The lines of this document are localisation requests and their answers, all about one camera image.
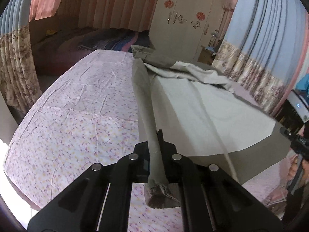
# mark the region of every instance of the pink wall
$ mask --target pink wall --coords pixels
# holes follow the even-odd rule
[[[81,0],[78,26],[150,29],[157,0]]]

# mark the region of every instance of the floor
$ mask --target floor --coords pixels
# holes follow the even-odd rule
[[[37,211],[32,209],[27,202],[19,197],[7,180],[3,171],[3,162],[7,149],[8,146],[0,140],[0,194],[16,219],[27,229],[30,219]]]
[[[60,76],[38,76],[38,81],[42,93],[44,93],[58,78],[60,78]]]
[[[214,58],[211,56],[211,51],[202,49],[197,61],[211,65],[214,61]]]

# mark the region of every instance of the white wardrobe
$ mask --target white wardrobe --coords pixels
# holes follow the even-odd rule
[[[149,37],[165,55],[197,60],[219,29],[224,0],[158,0]]]

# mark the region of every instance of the rolled cloth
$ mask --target rolled cloth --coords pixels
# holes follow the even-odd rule
[[[180,205],[177,187],[168,184],[165,176],[157,129],[163,129],[164,140],[174,143],[177,151],[194,163],[215,163],[232,175],[235,170],[241,184],[286,156],[289,143],[279,133],[281,125],[236,98],[222,73],[211,66],[181,62],[145,47],[132,46],[132,51],[140,141],[148,140],[150,154],[150,175],[145,184],[148,206]],[[215,103],[226,105],[226,113],[217,112]],[[247,130],[255,118],[257,127]],[[244,132],[244,141],[234,129]],[[252,137],[256,130],[260,134]]]

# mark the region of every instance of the wall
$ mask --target wall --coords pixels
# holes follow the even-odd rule
[[[10,113],[1,93],[0,93],[0,120],[1,120],[0,140],[8,145],[13,137],[15,130],[18,127],[18,124],[16,123],[15,119]]]
[[[157,0],[81,0],[79,27],[148,30]]]
[[[30,41],[33,47],[36,43],[46,37],[47,30],[71,30],[78,27],[77,16],[55,15],[40,20],[32,20],[29,22]]]

